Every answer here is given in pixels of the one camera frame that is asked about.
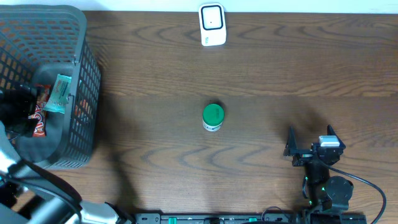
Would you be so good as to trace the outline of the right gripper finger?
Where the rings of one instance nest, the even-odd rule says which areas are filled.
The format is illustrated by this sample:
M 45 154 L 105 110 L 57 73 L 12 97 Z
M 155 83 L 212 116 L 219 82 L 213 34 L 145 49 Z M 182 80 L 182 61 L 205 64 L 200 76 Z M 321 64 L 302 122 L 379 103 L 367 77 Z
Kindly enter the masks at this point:
M 336 136 L 336 137 L 337 137 L 337 134 L 335 133 L 335 131 L 334 131 L 332 125 L 329 124 L 329 125 L 327 126 L 327 128 L 326 128 L 326 131 L 327 131 L 327 135 L 328 135 L 328 136 Z
M 297 153 L 298 147 L 295 140 L 293 127 L 288 130 L 288 139 L 284 149 L 284 156 L 294 156 Z

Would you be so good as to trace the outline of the red chocolate bar wrapper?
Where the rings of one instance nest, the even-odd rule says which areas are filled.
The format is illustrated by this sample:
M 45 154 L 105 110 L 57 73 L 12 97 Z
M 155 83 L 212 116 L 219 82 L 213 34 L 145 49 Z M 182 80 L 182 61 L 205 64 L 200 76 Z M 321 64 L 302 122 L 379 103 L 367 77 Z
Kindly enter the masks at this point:
M 35 106 L 35 113 L 29 116 L 29 119 L 36 119 L 37 124 L 33 132 L 34 138 L 46 137 L 45 124 L 47 112 L 44 110 L 50 97 L 51 85 L 36 85 L 37 88 L 37 102 Z

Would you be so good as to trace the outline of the white wet wipes pack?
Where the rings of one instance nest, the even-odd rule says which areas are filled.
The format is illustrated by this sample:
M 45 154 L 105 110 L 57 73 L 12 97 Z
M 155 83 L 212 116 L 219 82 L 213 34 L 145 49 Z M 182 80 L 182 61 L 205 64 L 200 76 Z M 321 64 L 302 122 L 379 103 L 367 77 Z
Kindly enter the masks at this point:
M 65 113 L 71 82 L 72 78 L 70 76 L 62 74 L 57 75 L 50 97 L 44 106 L 44 111 L 61 114 Z

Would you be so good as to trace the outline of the green lid white jar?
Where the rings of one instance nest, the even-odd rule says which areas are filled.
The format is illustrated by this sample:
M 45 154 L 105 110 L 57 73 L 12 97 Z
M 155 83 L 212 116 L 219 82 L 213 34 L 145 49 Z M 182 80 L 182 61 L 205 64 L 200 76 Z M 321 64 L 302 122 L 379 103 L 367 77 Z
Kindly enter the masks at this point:
M 207 105 L 203 110 L 202 121 L 207 131 L 218 131 L 224 121 L 224 109 L 215 103 Z

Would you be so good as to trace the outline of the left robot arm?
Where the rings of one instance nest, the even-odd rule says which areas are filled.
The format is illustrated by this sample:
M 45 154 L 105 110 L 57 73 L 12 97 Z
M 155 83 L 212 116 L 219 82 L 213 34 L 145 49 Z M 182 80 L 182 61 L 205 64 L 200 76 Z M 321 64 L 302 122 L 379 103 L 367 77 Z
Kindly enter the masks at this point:
M 82 200 L 63 179 L 23 159 L 14 139 L 31 136 L 37 120 L 37 89 L 19 85 L 1 92 L 1 222 L 2 223 L 135 223 L 109 203 Z

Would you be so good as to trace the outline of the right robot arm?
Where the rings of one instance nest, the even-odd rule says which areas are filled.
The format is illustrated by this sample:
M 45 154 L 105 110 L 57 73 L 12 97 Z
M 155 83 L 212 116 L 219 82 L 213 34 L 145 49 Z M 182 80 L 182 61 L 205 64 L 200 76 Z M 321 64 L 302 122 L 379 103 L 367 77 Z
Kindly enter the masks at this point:
M 349 208 L 352 182 L 330 175 L 332 165 L 340 160 L 345 148 L 330 125 L 327 126 L 327 134 L 319 136 L 318 142 L 313 142 L 308 149 L 298 147 L 294 129 L 289 128 L 284 156 L 292 158 L 294 167 L 305 169 L 302 194 L 309 199 L 314 213 L 341 213 Z

